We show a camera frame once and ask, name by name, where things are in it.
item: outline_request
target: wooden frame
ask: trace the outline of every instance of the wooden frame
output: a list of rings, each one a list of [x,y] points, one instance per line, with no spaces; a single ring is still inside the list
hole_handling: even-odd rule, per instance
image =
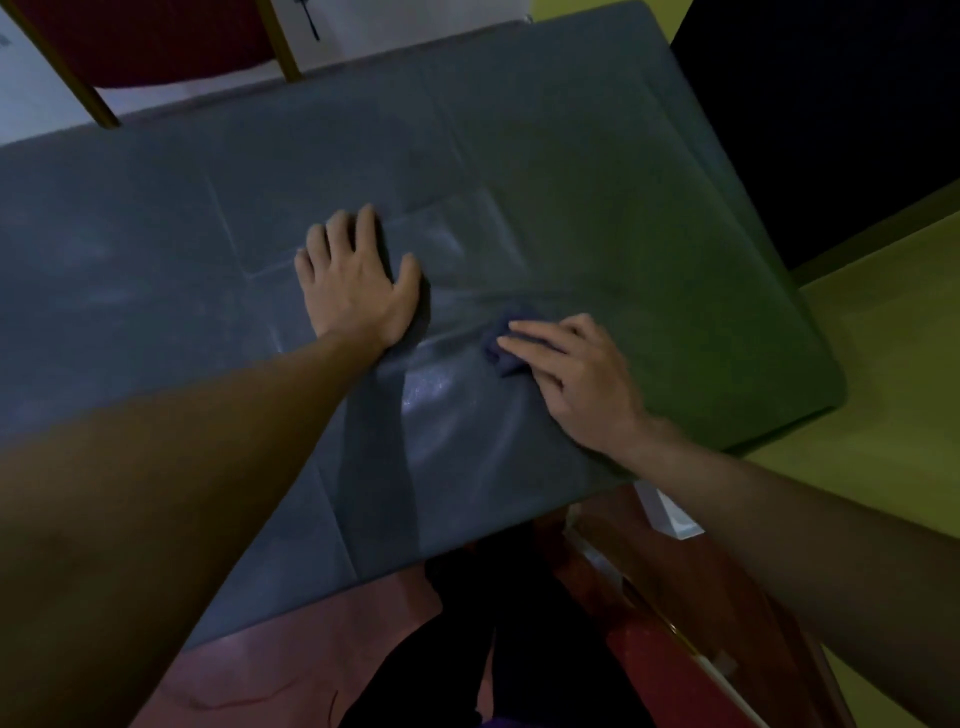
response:
[[[14,4],[13,0],[0,0],[0,8],[10,16],[16,23],[23,35],[27,37],[35,48],[46,59],[50,66],[57,72],[60,79],[70,89],[71,93],[77,98],[90,117],[104,129],[115,129],[120,126],[120,120],[117,119],[107,102],[103,100],[97,90],[86,81],[81,80],[66,64],[66,61],[60,57],[57,50],[46,41],[46,39],[34,27],[34,24],[20,12],[20,9]]]
[[[255,2],[256,9],[260,13],[260,22],[263,23],[270,45],[274,48],[276,62],[280,64],[280,70],[283,71],[283,78],[288,84],[299,81],[303,78],[303,74],[300,73],[293,51],[290,50],[290,44],[287,43],[287,36],[283,34],[280,21],[276,19],[274,4],[271,0],[255,0]]]

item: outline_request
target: yellow floor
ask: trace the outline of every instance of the yellow floor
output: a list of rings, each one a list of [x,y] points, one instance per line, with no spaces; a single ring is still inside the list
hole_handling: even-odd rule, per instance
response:
[[[534,0],[533,16],[534,20],[546,20],[547,18],[557,17],[558,15],[567,15],[571,12],[589,10],[590,8],[599,8],[601,5],[610,5],[617,0]],[[680,28],[680,21],[684,19],[687,9],[692,0],[649,0],[647,3],[650,10],[654,12],[663,34],[668,40]]]
[[[534,0],[534,18],[605,4]],[[689,0],[648,4],[672,39]],[[960,213],[810,283],[804,295],[850,398],[753,459],[960,537]],[[829,657],[859,728],[922,725]]]

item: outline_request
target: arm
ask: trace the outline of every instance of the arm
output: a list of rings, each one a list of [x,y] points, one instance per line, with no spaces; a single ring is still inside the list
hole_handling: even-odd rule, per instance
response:
[[[586,315],[505,337],[581,445],[650,480],[861,674],[930,726],[960,724],[960,542],[688,441],[649,415]]]
[[[0,455],[0,723],[126,726],[287,492],[353,382],[407,329],[373,211],[295,259],[318,340],[138,397]]]

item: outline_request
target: leg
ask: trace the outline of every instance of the leg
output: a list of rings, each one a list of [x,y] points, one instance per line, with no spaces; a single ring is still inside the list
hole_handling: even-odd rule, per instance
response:
[[[549,728],[653,728],[603,636],[522,527],[481,544],[481,557],[495,594],[493,710],[498,717]]]
[[[454,551],[427,562],[444,610],[400,643],[350,706],[341,728],[480,725],[477,693],[493,637],[473,558]]]

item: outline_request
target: forearm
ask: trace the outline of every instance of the forearm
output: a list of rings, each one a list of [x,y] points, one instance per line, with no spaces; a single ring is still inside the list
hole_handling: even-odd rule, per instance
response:
[[[682,438],[618,458],[929,725],[960,722],[960,544]]]
[[[69,693],[74,717],[126,725],[379,354],[328,334],[0,457],[2,548],[19,554],[0,566],[2,722],[59,718],[40,706]]]

